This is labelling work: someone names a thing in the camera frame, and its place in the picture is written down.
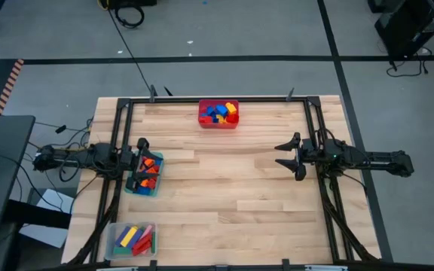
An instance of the black metal frame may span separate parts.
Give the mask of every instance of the black metal frame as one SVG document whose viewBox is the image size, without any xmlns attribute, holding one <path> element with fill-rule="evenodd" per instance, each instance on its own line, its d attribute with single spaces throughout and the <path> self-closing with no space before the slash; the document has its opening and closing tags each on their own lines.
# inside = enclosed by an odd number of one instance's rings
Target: black metal frame
<svg viewBox="0 0 434 271">
<path fill-rule="evenodd" d="M 137 99 L 130 99 L 130 98 L 119 98 L 117 102 L 117 108 L 115 112 L 115 119 L 113 123 L 113 130 L 112 130 L 112 139 L 110 144 L 112 147 L 117 148 L 117 137 L 118 137 L 118 130 L 121 122 L 121 115 L 123 113 L 124 108 L 127 109 L 127 117 L 124 124 L 124 135 L 122 140 L 122 146 L 125 146 L 128 144 L 129 137 L 130 137 L 130 127 L 132 122 L 132 115 L 133 115 L 133 107 L 136 104 L 146 104 L 146 103 L 183 103 L 183 102 L 199 102 L 201 99 L 229 99 L 229 97 L 154 97 L 153 99 L 148 98 L 137 98 Z M 325 128 L 326 125 L 324 123 L 324 117 L 322 114 L 321 109 L 321 103 L 318 96 L 239 96 L 239 97 L 232 97 L 232 99 L 236 99 L 239 102 L 302 102 L 304 105 L 304 113 L 306 116 L 307 121 L 307 128 L 310 134 L 310 137 L 312 139 L 313 145 L 316 147 L 316 136 L 315 136 L 315 129 L 313 124 L 313 117 L 312 117 L 312 111 L 311 106 L 314 107 L 319 128 Z M 344 240 L 344 250 L 346 252 L 346 260 L 353 261 L 353 248 L 355 248 L 357 254 L 363 259 L 363 260 L 375 260 L 374 257 L 372 257 L 368 252 L 365 250 L 365 248 L 359 243 L 358 239 L 353 235 L 353 232 L 347 227 L 346 224 L 346 218 L 344 215 L 344 208 L 343 203 L 341 200 L 341 193 L 339 191 L 339 184 L 337 182 L 336 178 L 330 179 L 330 185 L 332 186 L 332 192 L 335 200 L 335 204 L 333 205 L 328 192 L 326 188 L 326 180 L 322 176 L 323 169 L 320 167 L 320 165 L 316 164 L 316 171 L 318 175 L 318 181 L 319 181 L 319 191 L 321 195 L 322 200 L 322 207 L 324 211 L 325 216 L 325 223 L 326 223 L 326 229 L 328 232 L 328 238 L 329 238 L 329 247 L 331 250 L 331 256 L 333 263 L 337 263 L 340 259 L 339 252 L 338 252 L 338 245 L 337 240 L 335 236 L 335 228 L 333 225 L 333 220 L 336 222 L 336 224 L 339 226 L 343 240 Z M 109 184 L 110 179 L 106 178 L 103 182 L 102 186 L 102 193 L 100 196 L 99 201 L 99 207 L 98 207 L 98 213 L 96 216 L 96 227 L 101 227 L 101 223 L 104 218 L 105 214 L 105 207 L 108 197 L 108 191 L 109 191 Z M 119 178 L 116 179 L 115 184 L 115 192 L 113 199 L 116 199 L 116 202 L 113 202 L 116 204 L 116 206 L 111 205 L 110 209 L 118 209 L 118 203 L 120 199 L 121 194 L 121 186 L 122 186 L 122 176 L 119 176 Z M 117 212 L 114 212 L 112 216 L 110 217 L 111 222 L 116 222 L 117 219 Z M 93 245 L 93 249 L 91 249 L 90 252 L 90 263 L 96 263 L 96 258 L 98 255 L 98 248 L 99 248 L 99 237 L 96 238 L 95 244 Z M 303 266 L 291 266 L 289 265 L 289 261 L 283 261 L 286 266 L 290 266 L 292 268 L 299 268 L 301 269 Z M 282 269 L 282 265 L 274 265 L 274 266 L 252 266 L 253 269 Z"/>
</svg>

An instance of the green block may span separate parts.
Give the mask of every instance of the green block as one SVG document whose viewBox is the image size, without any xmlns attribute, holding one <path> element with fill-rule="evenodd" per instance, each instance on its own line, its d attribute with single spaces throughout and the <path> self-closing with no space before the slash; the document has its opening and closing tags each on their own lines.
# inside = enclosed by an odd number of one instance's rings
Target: green block
<svg viewBox="0 0 434 271">
<path fill-rule="evenodd" d="M 155 232 L 151 233 L 151 253 L 155 253 Z"/>
<path fill-rule="evenodd" d="M 117 255 L 128 255 L 132 254 L 132 248 L 125 248 L 125 247 L 114 247 L 113 248 L 113 254 Z"/>
</svg>

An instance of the table leg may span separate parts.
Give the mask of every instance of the table leg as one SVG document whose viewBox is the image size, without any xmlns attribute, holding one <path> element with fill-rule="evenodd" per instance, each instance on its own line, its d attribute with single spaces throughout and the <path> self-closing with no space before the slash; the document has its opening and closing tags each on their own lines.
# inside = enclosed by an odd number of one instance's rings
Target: table leg
<svg viewBox="0 0 434 271">
<path fill-rule="evenodd" d="M 32 206 L 28 203 L 18 202 L 10 199 L 6 205 L 3 219 L 17 223 L 35 224 L 47 227 L 68 229 L 70 214 L 60 211 Z"/>
</svg>

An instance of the wooden tabletop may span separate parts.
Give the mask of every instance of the wooden tabletop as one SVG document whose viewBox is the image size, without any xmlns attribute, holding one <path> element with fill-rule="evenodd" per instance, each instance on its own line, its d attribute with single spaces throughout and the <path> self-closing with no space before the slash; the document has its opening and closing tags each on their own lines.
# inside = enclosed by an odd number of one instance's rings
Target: wooden tabletop
<svg viewBox="0 0 434 271">
<path fill-rule="evenodd" d="M 337 139 L 351 142 L 340 97 L 320 98 L 326 127 Z M 117 99 L 98 100 L 91 142 L 110 142 Z M 157 223 L 158 251 L 154 258 L 112 264 L 147 266 L 156 259 L 159 266 L 254 265 L 281 264 L 283 258 L 291 264 L 331 263 L 314 167 L 307 166 L 307 177 L 295 181 L 288 169 L 274 162 L 294 155 L 275 151 L 274 146 L 288 142 L 294 132 L 309 137 L 304 106 L 240 103 L 235 130 L 200 128 L 197 108 L 197 103 L 171 103 L 140 104 L 133 109 L 130 145 L 135 148 L 138 138 L 147 138 L 150 150 L 164 155 L 165 167 L 157 197 L 121 193 L 118 222 Z M 319 127 L 315 114 L 313 119 Z M 358 171 L 347 174 L 361 178 Z M 78 189 L 93 176 L 85 170 Z M 345 177 L 338 181 L 350 229 L 370 253 L 380 257 L 362 187 Z M 62 263 L 75 256 L 93 231 L 101 189 L 102 179 L 96 179 L 76 199 Z M 341 234 L 335 230 L 343 257 Z M 99 260 L 105 244 L 104 233 Z"/>
</svg>

